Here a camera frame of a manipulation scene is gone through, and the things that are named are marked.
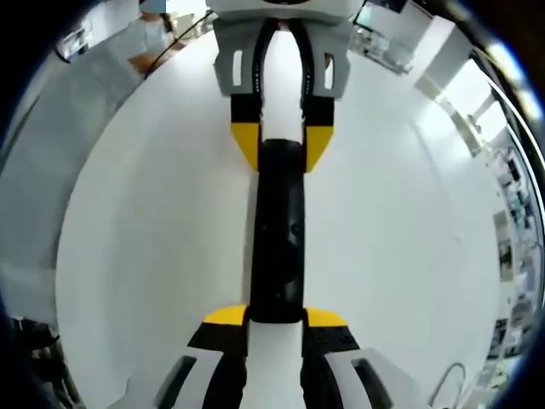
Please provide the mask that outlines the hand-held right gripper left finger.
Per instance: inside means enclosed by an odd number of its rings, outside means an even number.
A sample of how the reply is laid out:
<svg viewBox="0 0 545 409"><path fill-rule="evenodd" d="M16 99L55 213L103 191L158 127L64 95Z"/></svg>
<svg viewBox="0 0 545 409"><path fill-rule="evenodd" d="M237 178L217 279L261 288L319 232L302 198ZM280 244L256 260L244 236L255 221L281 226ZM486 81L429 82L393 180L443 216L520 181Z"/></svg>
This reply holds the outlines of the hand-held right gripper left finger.
<svg viewBox="0 0 545 409"><path fill-rule="evenodd" d="M208 314L168 372L156 408L239 408L247 382L246 306Z"/></svg>

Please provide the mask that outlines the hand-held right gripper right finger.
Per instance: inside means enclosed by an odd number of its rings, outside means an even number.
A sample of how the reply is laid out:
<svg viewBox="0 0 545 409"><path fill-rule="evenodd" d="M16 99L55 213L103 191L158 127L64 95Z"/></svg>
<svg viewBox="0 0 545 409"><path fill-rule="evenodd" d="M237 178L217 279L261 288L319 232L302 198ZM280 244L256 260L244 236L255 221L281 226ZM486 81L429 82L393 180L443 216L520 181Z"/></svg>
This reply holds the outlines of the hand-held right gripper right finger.
<svg viewBox="0 0 545 409"><path fill-rule="evenodd" d="M340 315L306 308L300 385L307 408L392 408L375 366Z"/></svg>

